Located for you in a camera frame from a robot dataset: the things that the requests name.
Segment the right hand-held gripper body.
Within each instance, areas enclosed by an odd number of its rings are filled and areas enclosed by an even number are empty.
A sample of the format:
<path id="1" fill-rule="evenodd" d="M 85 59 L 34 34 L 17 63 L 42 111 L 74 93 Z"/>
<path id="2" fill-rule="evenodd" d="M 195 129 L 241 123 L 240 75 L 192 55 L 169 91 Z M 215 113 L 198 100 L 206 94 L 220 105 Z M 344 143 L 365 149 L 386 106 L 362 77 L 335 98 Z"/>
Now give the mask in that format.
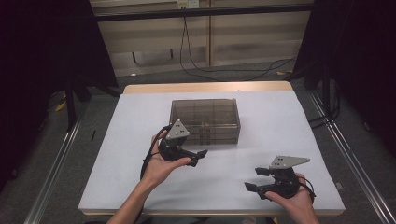
<path id="1" fill-rule="evenodd" d="M 293 167 L 307 162 L 310 162 L 309 158 L 276 156 L 269 166 L 270 175 L 275 180 L 270 191 L 286 199 L 295 196 L 299 190 L 300 181 Z"/>

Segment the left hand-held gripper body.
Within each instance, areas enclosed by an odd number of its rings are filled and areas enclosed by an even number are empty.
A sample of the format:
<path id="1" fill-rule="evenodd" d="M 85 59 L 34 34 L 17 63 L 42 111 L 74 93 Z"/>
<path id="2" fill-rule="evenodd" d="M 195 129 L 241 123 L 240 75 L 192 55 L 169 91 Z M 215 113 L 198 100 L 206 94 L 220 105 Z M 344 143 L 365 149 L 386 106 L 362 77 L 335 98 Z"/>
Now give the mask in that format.
<path id="1" fill-rule="evenodd" d="M 177 161 L 180 158 L 188 157 L 193 159 L 195 154 L 182 148 L 190 132 L 178 119 L 167 132 L 165 138 L 159 145 L 159 152 L 166 161 Z"/>

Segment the smoky plastic drawer cabinet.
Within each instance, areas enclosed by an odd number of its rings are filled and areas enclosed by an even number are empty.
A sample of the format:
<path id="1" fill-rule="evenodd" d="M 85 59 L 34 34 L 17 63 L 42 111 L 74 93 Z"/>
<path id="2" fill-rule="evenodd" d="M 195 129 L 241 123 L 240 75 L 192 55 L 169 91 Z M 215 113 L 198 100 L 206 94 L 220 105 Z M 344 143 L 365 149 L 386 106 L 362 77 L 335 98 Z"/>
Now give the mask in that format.
<path id="1" fill-rule="evenodd" d="M 190 132 L 186 145 L 236 145 L 241 130 L 235 99 L 174 100 L 169 121 Z"/>

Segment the person's right hand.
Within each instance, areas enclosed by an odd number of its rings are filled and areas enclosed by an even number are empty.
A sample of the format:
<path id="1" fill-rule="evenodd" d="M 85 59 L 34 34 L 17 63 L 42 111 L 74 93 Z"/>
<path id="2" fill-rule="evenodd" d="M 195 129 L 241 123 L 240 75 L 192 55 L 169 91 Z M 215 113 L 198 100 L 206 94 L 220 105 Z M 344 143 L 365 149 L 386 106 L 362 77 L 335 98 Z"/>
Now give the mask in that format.
<path id="1" fill-rule="evenodd" d="M 296 224 L 319 224 L 315 213 L 310 191 L 304 187 L 306 184 L 304 175 L 297 173 L 301 186 L 299 191 L 289 199 L 283 198 L 272 191 L 267 191 L 265 196 L 270 200 L 281 205 L 290 218 Z"/>

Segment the person's left hand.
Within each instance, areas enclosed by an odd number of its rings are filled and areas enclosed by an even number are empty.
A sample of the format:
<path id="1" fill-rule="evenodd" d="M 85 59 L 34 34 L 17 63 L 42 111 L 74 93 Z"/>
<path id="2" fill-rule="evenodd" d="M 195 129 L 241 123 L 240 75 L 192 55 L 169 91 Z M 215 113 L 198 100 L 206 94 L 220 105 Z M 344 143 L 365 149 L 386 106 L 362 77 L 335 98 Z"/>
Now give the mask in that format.
<path id="1" fill-rule="evenodd" d="M 166 161 L 159 153 L 159 140 L 166 136 L 163 131 L 159 136 L 153 135 L 151 147 L 146 159 L 147 167 L 141 177 L 140 184 L 146 189 L 155 189 L 159 186 L 176 168 L 187 165 L 191 162 L 190 158 L 181 158 L 177 161 Z"/>

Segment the black stand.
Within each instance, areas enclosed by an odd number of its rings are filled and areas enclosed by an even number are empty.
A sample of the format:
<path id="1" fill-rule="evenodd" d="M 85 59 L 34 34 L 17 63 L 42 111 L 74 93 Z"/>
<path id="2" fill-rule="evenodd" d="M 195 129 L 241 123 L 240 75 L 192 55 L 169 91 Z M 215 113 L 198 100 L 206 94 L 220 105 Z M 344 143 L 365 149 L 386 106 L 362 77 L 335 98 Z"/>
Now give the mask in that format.
<path id="1" fill-rule="evenodd" d="M 112 89 L 104 84 L 100 84 L 98 81 L 88 77 L 76 77 L 71 76 L 66 79 L 65 82 L 65 102 L 67 105 L 68 115 L 68 128 L 67 131 L 71 131 L 72 128 L 77 124 L 78 116 L 75 108 L 74 96 L 82 103 L 87 103 L 91 100 L 92 95 L 89 92 L 89 87 L 95 87 L 100 91 L 103 91 L 113 97 L 120 97 L 120 92 Z"/>
<path id="2" fill-rule="evenodd" d="M 321 61 L 312 62 L 304 78 L 304 86 L 307 90 L 315 89 L 318 86 L 318 84 L 321 84 L 322 103 L 325 113 L 327 115 L 330 115 L 331 114 L 330 72 L 327 64 Z"/>

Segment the black horizontal bar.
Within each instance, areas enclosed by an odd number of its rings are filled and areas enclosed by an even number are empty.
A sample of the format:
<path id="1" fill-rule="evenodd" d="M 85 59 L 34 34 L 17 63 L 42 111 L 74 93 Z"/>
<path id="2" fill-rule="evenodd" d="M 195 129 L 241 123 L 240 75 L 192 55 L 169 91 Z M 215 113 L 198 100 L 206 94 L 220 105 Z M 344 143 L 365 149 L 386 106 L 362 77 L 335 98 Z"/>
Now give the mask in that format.
<path id="1" fill-rule="evenodd" d="M 160 11 L 129 12 L 129 13 L 106 13 L 94 16 L 96 21 L 137 21 L 154 19 L 172 19 L 205 16 L 260 14 L 260 13 L 283 13 L 310 11 L 314 4 L 270 5 L 255 7 L 213 7 L 196 9 L 172 9 Z"/>

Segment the beige cabinet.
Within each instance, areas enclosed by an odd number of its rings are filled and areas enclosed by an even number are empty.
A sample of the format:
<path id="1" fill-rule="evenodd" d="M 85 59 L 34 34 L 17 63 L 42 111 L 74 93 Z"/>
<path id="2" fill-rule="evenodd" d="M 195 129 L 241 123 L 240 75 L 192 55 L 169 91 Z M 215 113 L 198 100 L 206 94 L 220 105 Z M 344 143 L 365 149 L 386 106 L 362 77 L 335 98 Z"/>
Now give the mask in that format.
<path id="1" fill-rule="evenodd" d="M 199 0 L 199 8 L 311 4 L 313 0 Z M 177 0 L 90 0 L 93 12 L 179 9 Z M 99 28 L 115 74 L 140 76 L 261 63 L 298 53 L 310 13 L 283 12 L 141 21 L 102 21 Z"/>

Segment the black curtain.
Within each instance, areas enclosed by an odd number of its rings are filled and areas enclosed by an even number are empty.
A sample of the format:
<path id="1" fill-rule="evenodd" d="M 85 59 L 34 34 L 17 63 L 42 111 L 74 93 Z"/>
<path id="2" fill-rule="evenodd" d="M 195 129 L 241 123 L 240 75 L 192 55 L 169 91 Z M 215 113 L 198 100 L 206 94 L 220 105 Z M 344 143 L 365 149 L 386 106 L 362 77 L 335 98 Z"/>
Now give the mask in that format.
<path id="1" fill-rule="evenodd" d="M 294 73 L 334 79 L 396 157 L 396 0 L 314 0 Z"/>
<path id="2" fill-rule="evenodd" d="M 118 82 L 90 0 L 0 0 L 0 191 L 35 141 L 50 96 Z"/>

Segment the metal floor rail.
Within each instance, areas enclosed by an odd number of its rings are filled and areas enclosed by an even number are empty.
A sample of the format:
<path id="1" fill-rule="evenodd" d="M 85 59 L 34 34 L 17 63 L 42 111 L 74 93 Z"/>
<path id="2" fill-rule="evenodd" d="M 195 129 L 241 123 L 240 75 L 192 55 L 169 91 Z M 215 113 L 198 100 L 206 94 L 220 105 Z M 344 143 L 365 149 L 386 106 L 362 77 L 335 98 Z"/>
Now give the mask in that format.
<path id="1" fill-rule="evenodd" d="M 316 93 L 313 93 L 312 91 L 309 92 L 309 96 L 318 113 L 324 118 L 325 125 L 329 133 L 331 134 L 335 144 L 338 146 L 341 153 L 343 154 L 346 163 L 349 166 L 349 169 L 360 184 L 362 191 L 364 192 L 371 206 L 374 208 L 381 223 L 396 224 L 396 216 L 392 214 L 385 199 L 382 197 L 381 193 L 378 191 L 373 181 L 370 179 L 364 168 L 361 166 L 361 163 L 354 154 L 352 148 L 343 136 L 342 132 L 338 128 L 336 122 L 333 119 L 330 119 L 328 114 L 325 112 L 324 103 L 322 102 L 322 100 Z"/>
<path id="2" fill-rule="evenodd" d="M 39 191 L 39 194 L 35 198 L 35 201 L 23 224 L 40 224 L 40 221 L 50 201 L 52 192 L 54 191 L 55 185 L 64 167 L 64 163 L 67 159 L 71 146 L 73 145 L 78 134 L 80 123 L 86 114 L 86 110 L 86 107 L 81 109 L 81 111 L 78 113 L 77 120 L 71 127 L 71 130 L 66 132 L 64 141 L 59 149 L 54 163 L 51 165 L 49 174 L 47 175 L 46 180 Z"/>

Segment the white wall socket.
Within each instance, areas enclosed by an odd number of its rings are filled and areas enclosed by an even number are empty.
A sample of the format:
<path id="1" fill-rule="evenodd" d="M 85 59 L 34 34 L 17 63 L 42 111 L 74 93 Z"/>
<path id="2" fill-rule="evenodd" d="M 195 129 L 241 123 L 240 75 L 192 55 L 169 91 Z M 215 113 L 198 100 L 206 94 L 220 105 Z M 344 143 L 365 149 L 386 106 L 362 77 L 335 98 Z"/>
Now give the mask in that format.
<path id="1" fill-rule="evenodd" d="M 200 7 L 199 0 L 177 0 L 179 9 L 195 9 Z"/>

